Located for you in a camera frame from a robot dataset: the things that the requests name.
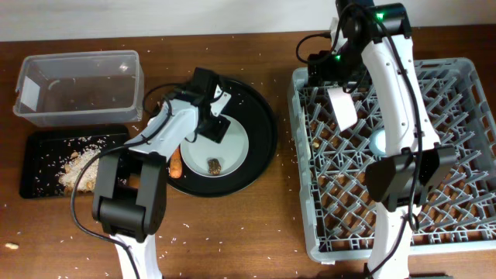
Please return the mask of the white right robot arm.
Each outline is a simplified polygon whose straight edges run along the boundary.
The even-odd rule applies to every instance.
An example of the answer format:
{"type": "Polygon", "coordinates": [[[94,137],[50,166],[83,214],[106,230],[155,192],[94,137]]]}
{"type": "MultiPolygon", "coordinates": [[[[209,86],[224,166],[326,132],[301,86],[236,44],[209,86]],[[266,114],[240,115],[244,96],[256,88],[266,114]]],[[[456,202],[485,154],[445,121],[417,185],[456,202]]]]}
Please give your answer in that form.
{"type": "Polygon", "coordinates": [[[352,126],[353,75],[367,69],[385,133],[385,157],[366,167],[365,183],[376,203],[374,244],[364,275],[407,278],[412,234],[428,196],[456,163],[453,146],[442,145],[429,120],[413,62],[412,28],[401,3],[336,2],[338,22],[326,34],[330,50],[305,59],[308,85],[328,85],[337,125],[352,126]]]}

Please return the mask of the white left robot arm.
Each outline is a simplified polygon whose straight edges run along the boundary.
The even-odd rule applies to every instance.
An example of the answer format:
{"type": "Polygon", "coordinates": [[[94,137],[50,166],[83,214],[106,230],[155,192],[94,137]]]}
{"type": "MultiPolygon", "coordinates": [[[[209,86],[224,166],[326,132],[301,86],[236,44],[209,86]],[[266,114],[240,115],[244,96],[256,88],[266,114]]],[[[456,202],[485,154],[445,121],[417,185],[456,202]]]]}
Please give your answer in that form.
{"type": "Polygon", "coordinates": [[[160,278],[155,234],[167,204],[167,165],[187,136],[220,143],[229,127],[225,79],[196,68],[165,97],[158,115],[135,138],[100,153],[92,216],[118,251],[124,278],[160,278]]]}

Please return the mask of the light blue plastic cup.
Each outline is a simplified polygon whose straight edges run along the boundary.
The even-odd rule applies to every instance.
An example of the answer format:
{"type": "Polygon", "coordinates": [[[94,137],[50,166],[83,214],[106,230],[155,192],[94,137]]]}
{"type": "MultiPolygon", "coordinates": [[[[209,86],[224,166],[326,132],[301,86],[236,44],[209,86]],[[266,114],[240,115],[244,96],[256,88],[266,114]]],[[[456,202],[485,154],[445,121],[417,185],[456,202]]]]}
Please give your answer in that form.
{"type": "Polygon", "coordinates": [[[369,149],[373,155],[378,157],[386,156],[386,136],[384,129],[374,131],[369,138],[369,149]]]}

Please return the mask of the rice and food waste pile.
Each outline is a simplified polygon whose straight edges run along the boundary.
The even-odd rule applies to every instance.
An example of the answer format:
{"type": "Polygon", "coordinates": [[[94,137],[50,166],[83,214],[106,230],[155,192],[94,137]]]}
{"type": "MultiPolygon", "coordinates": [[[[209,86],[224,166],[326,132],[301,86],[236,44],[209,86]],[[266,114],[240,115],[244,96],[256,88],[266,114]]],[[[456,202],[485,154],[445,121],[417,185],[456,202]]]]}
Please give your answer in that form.
{"type": "MultiPolygon", "coordinates": [[[[98,154],[100,154],[100,150],[98,149],[86,149],[82,152],[73,152],[69,156],[68,162],[63,165],[63,172],[60,174],[58,182],[68,191],[73,190],[78,175],[81,173],[84,166],[98,154]]],[[[93,192],[96,185],[97,173],[98,160],[95,160],[84,172],[77,185],[77,190],[82,192],[93,192]]]]}

